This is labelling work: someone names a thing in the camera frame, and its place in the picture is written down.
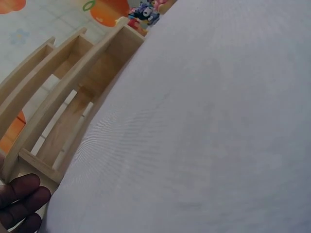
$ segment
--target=orange object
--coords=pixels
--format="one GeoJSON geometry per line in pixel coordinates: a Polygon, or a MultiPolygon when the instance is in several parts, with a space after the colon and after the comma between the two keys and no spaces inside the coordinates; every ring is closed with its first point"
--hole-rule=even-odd
{"type": "Polygon", "coordinates": [[[20,11],[26,5],[26,0],[0,0],[0,14],[7,14],[11,11],[20,11]]]}
{"type": "Polygon", "coordinates": [[[90,9],[92,17],[107,27],[114,27],[116,20],[128,16],[130,6],[127,0],[96,0],[90,9]]]}
{"type": "Polygon", "coordinates": [[[130,19],[130,21],[127,24],[128,26],[130,26],[131,28],[133,28],[134,30],[136,30],[139,34],[141,34],[142,36],[146,36],[147,31],[144,30],[140,24],[139,21],[135,18],[130,19]]]}
{"type": "Polygon", "coordinates": [[[6,131],[3,138],[0,140],[0,149],[5,153],[8,153],[11,149],[13,143],[17,139],[20,132],[23,130],[26,125],[25,116],[23,112],[20,112],[19,115],[12,122],[11,126],[6,131]]]}

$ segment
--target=floor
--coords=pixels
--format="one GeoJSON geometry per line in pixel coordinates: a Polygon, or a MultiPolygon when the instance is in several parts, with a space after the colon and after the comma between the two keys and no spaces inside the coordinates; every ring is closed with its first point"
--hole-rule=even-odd
{"type": "MultiPolygon", "coordinates": [[[[90,10],[89,0],[0,0],[0,82],[19,65],[29,54],[51,36],[56,38],[55,45],[59,46],[71,34],[86,27],[86,36],[93,42],[98,42],[111,29],[107,27],[107,15],[117,17],[119,11],[105,7],[105,1],[96,0],[90,10]]],[[[115,0],[116,7],[127,9],[139,5],[140,0],[115,0]]],[[[36,92],[20,112],[7,134],[0,141],[0,150],[8,152],[15,138],[23,129],[35,109],[56,86],[59,79],[51,75],[44,85],[36,92]]],[[[62,107],[47,126],[34,149],[33,154],[43,144],[54,123],[65,110],[75,95],[73,91],[62,107]]]]}

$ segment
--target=blue toy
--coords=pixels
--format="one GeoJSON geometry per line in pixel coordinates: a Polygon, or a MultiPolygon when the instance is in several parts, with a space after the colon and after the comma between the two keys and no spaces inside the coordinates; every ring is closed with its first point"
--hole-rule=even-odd
{"type": "Polygon", "coordinates": [[[140,2],[139,7],[137,7],[133,12],[129,13],[130,18],[138,18],[141,21],[147,21],[148,25],[154,25],[160,19],[160,14],[155,11],[153,6],[148,3],[140,2]]]}

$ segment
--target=wooden shelf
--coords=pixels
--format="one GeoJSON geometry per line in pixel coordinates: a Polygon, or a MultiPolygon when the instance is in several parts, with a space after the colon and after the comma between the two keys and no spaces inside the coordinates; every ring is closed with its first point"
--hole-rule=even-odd
{"type": "Polygon", "coordinates": [[[99,43],[93,44],[82,28],[61,46],[52,37],[23,61],[0,85],[0,137],[42,84],[54,74],[60,79],[43,100],[4,160],[1,178],[7,183],[20,171],[36,173],[52,190],[60,184],[82,137],[131,57],[144,38],[119,20],[99,43]],[[37,156],[30,153],[57,110],[72,90],[77,94],[56,121],[37,156]],[[90,102],[94,105],[65,153],[58,168],[55,161],[90,102]]]}

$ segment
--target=green leaf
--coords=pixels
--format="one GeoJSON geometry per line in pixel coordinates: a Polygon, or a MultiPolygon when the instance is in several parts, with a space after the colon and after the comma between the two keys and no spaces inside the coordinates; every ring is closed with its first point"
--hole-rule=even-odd
{"type": "Polygon", "coordinates": [[[82,10],[89,11],[93,6],[95,6],[95,0],[88,1],[86,4],[84,4],[82,10]]]}

